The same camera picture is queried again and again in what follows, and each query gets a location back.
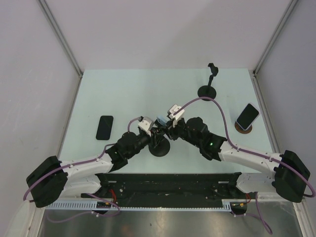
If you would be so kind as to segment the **black phone stand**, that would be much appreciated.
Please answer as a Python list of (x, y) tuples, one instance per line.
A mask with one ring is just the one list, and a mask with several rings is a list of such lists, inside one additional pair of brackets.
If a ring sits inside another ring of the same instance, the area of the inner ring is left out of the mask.
[(208, 67), (210, 68), (211, 74), (209, 76), (208, 85), (201, 86), (197, 94), (199, 97), (210, 97), (212, 99), (216, 98), (217, 92), (214, 87), (212, 87), (212, 81), (217, 76), (219, 69), (213, 63), (209, 63)]
[(155, 148), (149, 147), (149, 152), (155, 157), (163, 157), (170, 151), (170, 142), (164, 137), (164, 139)]

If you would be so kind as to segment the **black smartphone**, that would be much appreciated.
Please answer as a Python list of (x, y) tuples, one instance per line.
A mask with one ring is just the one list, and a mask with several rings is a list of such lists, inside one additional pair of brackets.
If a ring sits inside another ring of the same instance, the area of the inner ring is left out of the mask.
[(108, 141), (111, 137), (113, 127), (113, 116), (100, 116), (99, 124), (96, 132), (96, 139), (100, 141)]

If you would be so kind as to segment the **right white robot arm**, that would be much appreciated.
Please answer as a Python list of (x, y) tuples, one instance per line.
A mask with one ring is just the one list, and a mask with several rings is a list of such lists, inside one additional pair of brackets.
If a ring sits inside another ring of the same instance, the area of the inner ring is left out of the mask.
[(271, 186), (282, 198), (300, 203), (306, 196), (310, 172), (293, 151), (263, 153), (233, 144), (228, 138), (211, 133), (200, 117), (185, 121), (167, 122), (166, 134), (169, 139), (182, 140), (199, 149), (207, 160), (237, 163), (265, 174), (271, 178)]

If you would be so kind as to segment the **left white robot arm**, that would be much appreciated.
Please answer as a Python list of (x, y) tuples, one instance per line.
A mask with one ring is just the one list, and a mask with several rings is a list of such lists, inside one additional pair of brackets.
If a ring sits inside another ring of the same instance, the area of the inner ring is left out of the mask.
[(95, 158), (71, 163), (62, 162), (57, 156), (48, 157), (27, 177), (29, 188), (23, 198), (31, 195), (37, 208), (46, 207), (55, 202), (78, 179), (119, 170), (145, 147), (149, 148), (153, 156), (161, 157), (170, 151), (170, 142), (163, 132), (154, 128), (151, 135), (144, 131), (139, 134), (124, 133), (116, 143)]

